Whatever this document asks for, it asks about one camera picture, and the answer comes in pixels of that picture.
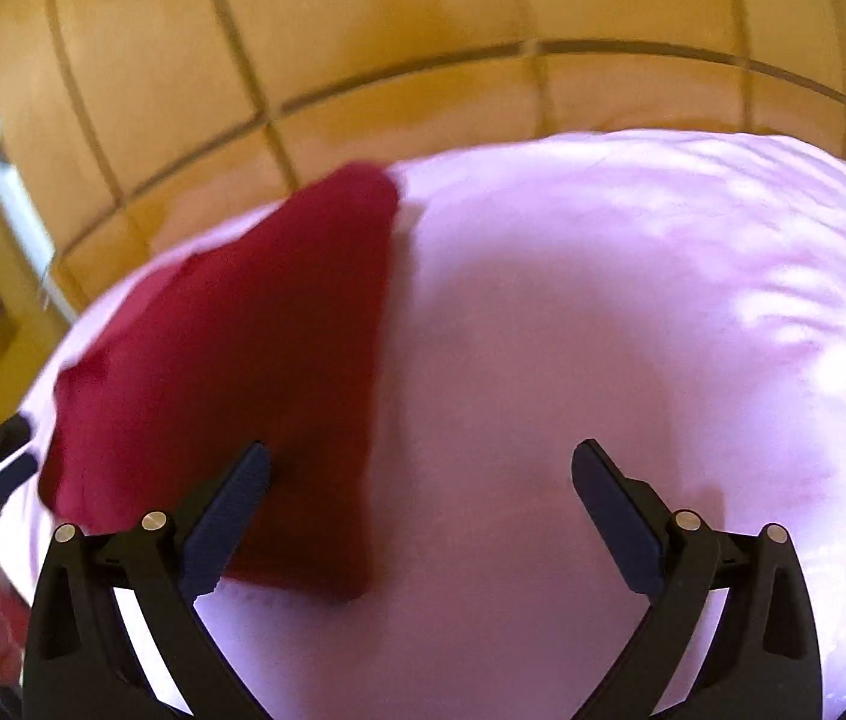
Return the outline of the dark red garment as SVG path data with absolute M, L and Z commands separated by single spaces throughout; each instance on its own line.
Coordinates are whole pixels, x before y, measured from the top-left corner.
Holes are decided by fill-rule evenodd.
M 181 504 L 244 449 L 272 488 L 229 577 L 352 600 L 371 583 L 363 476 L 394 181 L 366 163 L 138 281 L 53 386 L 42 502 L 89 533 Z

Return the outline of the pink bedspread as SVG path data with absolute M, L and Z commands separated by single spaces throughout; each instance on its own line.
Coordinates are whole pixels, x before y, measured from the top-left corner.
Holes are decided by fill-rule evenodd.
M 573 712 L 643 611 L 573 491 L 591 438 L 714 528 L 786 528 L 838 717 L 846 163 L 791 138 L 636 130 L 382 171 L 398 210 L 363 476 L 373 575 L 352 600 L 236 578 L 200 601 L 257 699 L 281 718 Z M 41 465 L 57 376 L 128 291 L 283 202 L 137 266 L 80 317 L 23 401 Z M 23 595 L 67 522 L 40 477 L 0 517 Z

